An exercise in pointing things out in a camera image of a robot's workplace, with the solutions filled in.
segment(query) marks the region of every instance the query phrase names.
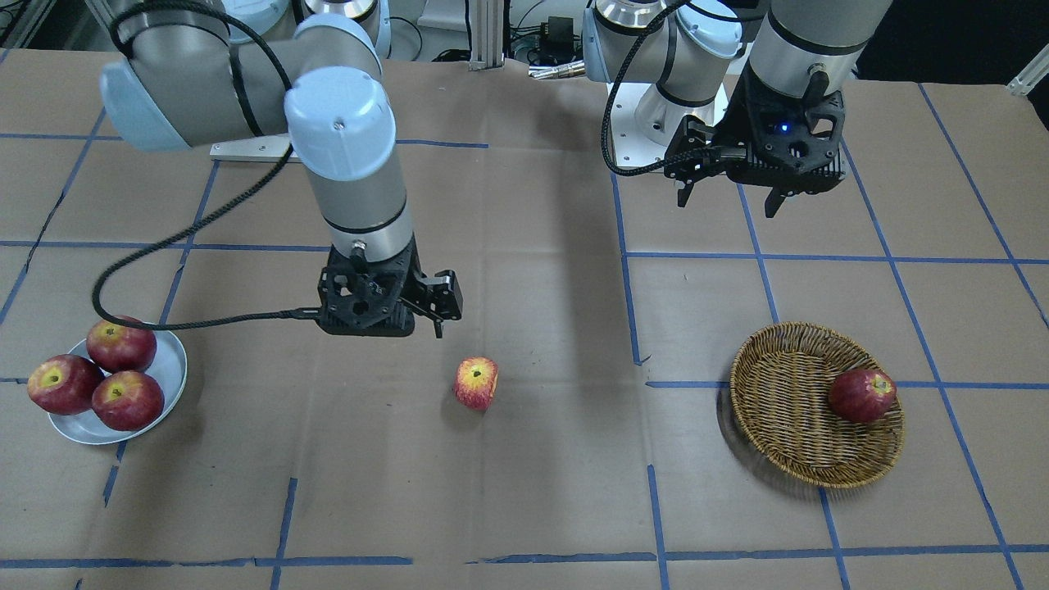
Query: red apple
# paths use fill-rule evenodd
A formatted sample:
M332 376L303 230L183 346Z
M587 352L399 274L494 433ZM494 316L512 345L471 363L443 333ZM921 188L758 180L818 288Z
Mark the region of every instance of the red apple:
M91 408L91 394L103 379L102 370L86 358L59 355L33 371L26 388L29 399L40 407L71 416Z
M116 316L138 321L130 316ZM87 333L87 355L109 373L146 371L156 356L156 335L101 320Z
M852 422L874 422L889 412L895 400L896 383L880 371L847 371L831 385L831 409Z
M499 366L485 357L469 357L455 372L455 399L471 409L485 410L495 397Z
M91 409L103 424L114 430L140 430L160 417L164 392L149 375L122 371L94 388Z

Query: wicker basket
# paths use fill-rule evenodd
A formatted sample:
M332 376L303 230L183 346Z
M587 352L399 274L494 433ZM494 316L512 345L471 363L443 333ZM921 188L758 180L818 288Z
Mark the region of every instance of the wicker basket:
M879 420L856 424L831 412L831 383L850 368L877 368L859 344L804 322L766 326L732 362L732 410L774 465L810 484L855 488L889 472L903 450L899 399Z

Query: robotic arm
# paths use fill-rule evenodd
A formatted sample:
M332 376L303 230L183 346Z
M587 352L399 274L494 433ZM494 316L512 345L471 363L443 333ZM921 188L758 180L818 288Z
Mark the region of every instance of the robotic arm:
M420 269L395 123L365 29L321 13L267 54L231 45L207 9L168 7L186 4L144 4L119 20L125 59L104 67L101 90L122 136L160 151L287 132L331 236L309 317L330 334L407 336L418 314L440 338L442 322L462 316L462 294L453 271Z
M699 10L680 0L598 0L584 21L587 76L613 82L604 63L623 63L624 44L646 34L622 80L654 82L635 119L666 146L659 167L679 183L678 206L697 182L725 173L771 187L765 213L772 217L787 197L831 190L844 177L840 88L891 3L771 0L724 117L702 108L714 98L742 27L714 0L692 2ZM646 30L668 5L680 7ZM652 108L657 94L663 104Z

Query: blue tape line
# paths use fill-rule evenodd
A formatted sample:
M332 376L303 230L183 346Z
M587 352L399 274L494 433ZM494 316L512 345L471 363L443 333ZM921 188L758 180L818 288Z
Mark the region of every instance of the blue tape line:
M330 246L280 246L251 244L194 244L194 250L245 250L252 252L327 252Z
M1009 567L1009 573L1012 574L1012 581L1016 585L1016 590L1024 590L1024 583L1020 578L1020 571L1016 570L1016 564L1012 561L1012 553L1009 550L1009 546L1005 541L1005 533L1002 531L1002 526L998 522L998 517L994 514L994 509L990 505L990 500L987 498L987 492L984 490L983 481L980 478L980 472L977 470L977 464L972 460L972 454L969 452L969 445L965 442L965 437L962 435L962 426L958 422L958 417L955 416L955 408L950 403L950 398L947 397L947 389L940 387L940 398L943 400L943 405L947 409L947 417L950 419L950 426L955 429L955 437L958 438L958 444L962 447L962 455L965 457L965 463L969 467L969 473L972 476L972 482L977 486L977 491L980 492L980 501L983 502L984 509L987 511L987 518L990 520L991 528L994 529L994 536L998 538L998 545L1002 551L1002 555L1005 557L1005 563Z
M728 387L728 381L645 381L645 385L667 389L718 389Z
M70 141L85 142L89 139L101 140L103 138L101 136L92 138L91 135L53 134L53 133L0 133L0 140L70 140Z
M863 256L852 254L748 254L746 252L627 252L628 258L701 258L754 260L806 260L836 262L914 262L932 265L1049 265L1049 258L946 258L935 256Z
M776 299L772 296L772 283L769 282L769 273L765 269L762 247L757 244L757 229L754 227L754 218L750 215L747 193L743 190L743 185L740 183L735 184L735 190L740 193L740 204L743 205L743 214L747 218L747 229L750 230L750 241L754 245L754 255L757 258L757 269L762 272L762 283L765 285L765 297L769 300L769 312L772 314L772 323L779 323L779 312L776 310Z
M943 381L933 384L934 387L947 389L1027 389L1049 391L1049 383L971 383L966 381Z
M91 134L93 135L99 131L99 127L102 126L102 121L105 118L105 109L99 112L99 117L94 121L94 126L91 128ZM47 213L47 218L44 219L44 225L40 228L40 233L37 234L37 239L34 240L33 246L29 248L29 253L25 256L25 265L22 266L22 270L15 280L15 286L7 293L7 299L4 300L3 308L0 308L0 323L7 317L7 312L10 311L10 307L15 302L15 297L18 292L22 289L22 285L25 282L25 277L29 274L29 265L33 262L33 255L37 252L37 247L44 237L44 233L47 231L47 227L50 225L51 219L55 217L55 212L58 211L59 206L65 201L66 195L69 193L69 188L72 187L73 181L77 178L77 173L80 171L81 166L84 165L84 160L87 157L87 150L91 147L91 138L88 138L84 142L84 148L80 150L80 155L77 156L77 163L73 164L72 171L69 172L69 176L66 177L65 185L62 187L62 192L59 193L58 201L55 202L55 206Z
M176 565L187 568L242 568L244 566L255 565L255 560L252 557L234 557L232 560L209 562L178 562Z
M1010 545L1014 553L1049 553L1049 544ZM998 545L926 545L899 547L849 547L842 548L847 557L875 557L891 555L964 555L993 554L1001 552ZM756 551L670 551L668 562L703 562L726 560L804 560L831 557L833 549L765 549ZM554 555L544 553L514 554L491 557L470 564L559 564L559 563L608 563L608 562L657 562L657 555L638 551L624 553L576 553ZM308 566L405 566L414 562L410 557L397 555L345 555L318 557L290 557L283 560L261 557L234 557L217 561L173 561L137 559L37 559L0 560L0 569L103 569L103 568L166 568L181 567L308 567Z
M900 387L929 388L944 387L947 389L1022 389L1043 392L1049 391L1049 383L1012 383L1012 382L970 382L970 381L897 381ZM669 389L716 389L728 387L728 381L645 381L645 385L654 388Z
M277 544L277 561L284 560L284 550L287 548L287 534L292 530L292 508L295 506L295 490L299 487L299 480L291 478L287 480L287 498L284 500L284 515L280 520L280 542ZM270 590L280 588L280 565L275 565L273 575L270 576Z
M972 178L972 174L969 172L969 167L965 165L965 160L962 159L962 154L958 151L958 146L955 145L955 141L950 138L950 133L947 131L947 126L943 124L943 120L940 119L940 113L936 110L936 106L933 105L933 100L929 99L928 92L925 91L925 86L918 84L918 89L921 90L921 96L925 99L925 104L928 105L929 111L933 112L933 117L936 119L936 124L940 126L940 131L943 133L944 139L947 140L947 145L950 146L950 151L955 154L955 160L958 161L958 165L962 167L962 172L965 172L965 178L969 182L969 187L972 189L972 193L977 196L977 201L980 203L980 208L983 209L984 215L987 217L987 222L990 223L990 227L994 230L994 235L998 236L999 244L1002 245L1002 250L1005 251L1006 257L1012 262L1012 269L1016 272L1016 276L1020 277L1020 282L1024 286L1024 290L1027 291L1027 296L1031 298L1034 302L1034 307L1039 310L1039 315L1042 316L1042 322L1049 328L1049 317L1046 316L1046 311L1039 302L1039 298L1034 295L1034 290L1031 289L1031 285L1027 282L1027 277L1024 276L1024 271L1020 268L1020 265L1015 262L1015 256L1012 255L1012 249L1009 248L1009 244L1005 240L1005 234L1002 233L1001 228L998 227L998 223L994 222L994 216L990 212L990 208L987 207L987 202L984 201L983 193L980 192L980 188L977 187L976 181Z
M273 568L273 574L270 576L270 590L278 590L280 588L280 566Z
M3 320L7 317L7 312L10 311L10 307L15 303L15 296L22 289L22 283L25 282L25 275L29 272L29 261L26 260L22 265L22 270L18 272L18 278L15 279L15 285L12 286L10 291L7 292L7 298L3 302L3 307L0 308L0 325L3 324Z
M211 173L208 175L208 182L205 183L204 193L200 195L200 204L197 205L196 214L193 215L193 223L196 224L204 217L205 209L208 207L208 199L211 198L212 188L215 186L215 177L218 175L219 162L216 161L211 166ZM168 298L164 301L164 311L160 312L160 323L168 322L168 315L171 314L171 307L175 303L175 294L178 292L178 286L183 282L183 271L186 270L186 260L190 256L190 251L193 249L193 241L196 239L196 234L191 234L186 239L186 244L183 246L183 255L178 259L178 268L175 270L175 274L171 277L171 288L168 289Z
M259 567L308 567L308 566L410 566L410 557L398 555L331 555L322 557L256 559Z
M287 534L292 530L292 508L295 506L295 490L299 487L298 478L287 480L287 499L284 500L284 515L280 521L280 543L277 545L277 559L284 559L287 548Z
M149 246L146 243L137 241L66 241L55 239L42 239L39 244L25 239L0 240L0 246L37 246L39 248L121 248L138 250ZM185 243L176 243L168 246L169 249L184 248Z
M200 197L200 204L197 206L197 211L193 218L194 224L199 222L200 217L204 215L204 210L208 204L208 197L211 194L211 189L215 184L215 176L217 172L218 172L218 162L216 161L214 164L212 164L211 174L208 176L208 182L205 185L204 194ZM194 235L190 235L186 240L186 243L181 245L183 255L178 261L178 268L175 270L175 274L171 278L171 287L168 289L168 297L167 299L165 299L164 309L160 312L160 317L159 317L160 323L167 323L168 321L168 314L171 313L171 305L175 301L175 293L178 291L178 285L183 280L183 269L186 268L186 259L190 254L190 249L193 247L194 237L195 237ZM128 441L121 441L120 444L116 445L117 465L120 465L120 463L124 461L124 451L127 449L127 445ZM113 489L113 485L116 483L117 473L119 473L117 467L114 465L109 471L109 481L106 482L106 489L103 492L103 497L105 498L105 505L107 507L109 506L109 494Z
M701 258L753 260L757 256L744 252L627 252L628 258Z
M616 206L616 230L619 237L619 253L626 256L626 225L623 222L623 202L619 192L619 176L609 172L608 177L612 178L612 197L613 204Z
M878 223L878 217L874 213L874 206L871 204L871 198L866 193L863 180L860 177L859 170L856 167L856 162L853 160L852 152L849 150L849 146L845 144L844 140L841 141L841 148L845 154L845 159L849 161L849 167L852 169L853 176L856 178L856 185L859 187L860 196L863 197L863 204L866 206L872 223L874 223L874 229L878 233L878 239L881 241L881 247L885 251L885 256L892 258L892 251L889 249L889 241L885 239L885 234L881 231L881 224ZM918 341L921 343L922 352L925 354L925 360L928 362L929 370L933 372L933 378L936 379L938 383L942 383L943 380L940 377L940 370L936 365L932 349L929 349L928 341L925 339L925 332L922 330L921 323L918 321L918 315L915 313L914 305L911 302L911 297L907 295L907 290L903 286L903 277L900 275L900 271L895 261L890 260L889 267L893 271L893 277L896 279L896 286L900 291L900 296L903 297L903 303L906 305L907 314L911 316L911 322L914 324L915 332L918 335ZM1016 586L1016 590L1024 590L1024 583L1020 580L1020 573L1016 571L1016 565L1012 561L1012 555L1009 552L1008 545L1006 544L1002 527L998 522L998 517L994 514L994 509L991 507L990 502L987 499L987 494L984 491L983 482L980 479L980 472L977 470L976 462L973 462L972 455L969 452L968 444L966 444L965 437L962 435L962 427L958 423L958 418L955 416L955 409L950 404L947 391L943 386L940 386L939 391L940 398L943 400L944 408L947 412L947 417L950 419L950 425L955 430L955 438L958 439L958 444L962 449L962 455L965 457L965 463L969 467L972 483L980 492L980 500L983 502L984 509L987 512L987 519L990 521L991 528L994 530L994 536L998 538L998 544L1001 548L1002 555L1005 557L1005 563L1009 567L1009 573L1012 574L1012 581Z
M481 560L486 564L576 564L597 562L655 562L657 557L647 552L627 553L574 553L572 555L552 555L547 553L524 553L504 555Z
M961 555L1000 553L998 545L926 545L914 547L851 547L842 549L847 557L878 557L887 555Z
M663 515L659 507L659 488L656 486L656 468L648 465L648 497L652 505L652 527L656 530L656 562L662 590L670 590L670 574L666 567L666 545L663 542Z
M1013 553L1049 553L1049 544L1009 545Z
M849 570L845 569L844 554L841 552L841 543L838 542L838 529L834 526L834 514L831 512L831 502L827 499L827 490L819 488L819 503L823 506L823 519L827 521L827 531L831 535L831 549L834 551L834 561L838 564L838 575L841 577L842 590L851 590L849 583Z
M612 178L612 198L616 206L616 231L619 232L619 253L623 266L623 292L626 297L626 321L630 328L630 353L634 364L641 366L641 345L638 342L638 321L634 311L634 291L630 289L630 265L626 257L626 231L623 226L623 204L619 196L619 180L616 174L608 173Z
M109 467L109 478L106 479L106 487L102 490L102 505L106 508L109 507L109 497L113 493L113 485L116 484L116 472L120 470L120 466L113 465Z
M726 560L805 560L834 556L833 549L773 549L758 551L671 551L670 562L709 562Z
M0 560L0 569L101 569L169 568L179 565L167 560L88 559L88 560Z
M36 244L31 239L0 239L0 246L24 248ZM138 241L69 241L69 240L41 240L41 248L128 248L141 249L149 246ZM186 246L185 241L176 241L167 246L169 249L178 249ZM282 244L194 244L195 250L250 250L262 252L327 252L330 246L302 246ZM746 252L627 252L627 258L698 258L698 259L731 259L731 260L754 260L755 254ZM762 257L766 260L806 260L806 261L840 261L840 262L914 262L914 264L936 264L936 265L1011 265L1015 261L1019 265L1049 265L1049 258L944 258L944 257L920 257L920 256L862 256L849 254L786 254L763 252Z
M473 149L488 149L488 144L470 144L461 142L436 142L432 140L398 140L400 145L409 146L436 146L436 147L454 147L454 148L473 148Z

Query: light blue joint cap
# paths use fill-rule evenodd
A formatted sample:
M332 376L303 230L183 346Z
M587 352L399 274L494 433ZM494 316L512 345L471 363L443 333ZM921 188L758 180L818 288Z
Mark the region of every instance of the light blue joint cap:
M222 0L226 14L243 22L259 35L277 24L287 10L288 3L288 0ZM230 27L231 42L247 43L250 40L239 28Z
M190 149L126 59L102 67L99 88L106 114L129 144L143 151Z
M371 175L397 141L382 84L354 67L322 67L299 77L284 94L284 117L302 163L333 181Z
M736 15L731 8L718 0L693 0L697 6L708 13L732 17ZM687 6L678 8L678 19L685 33L707 52L719 58L734 58L743 39L743 25L737 22L725 22L705 17Z

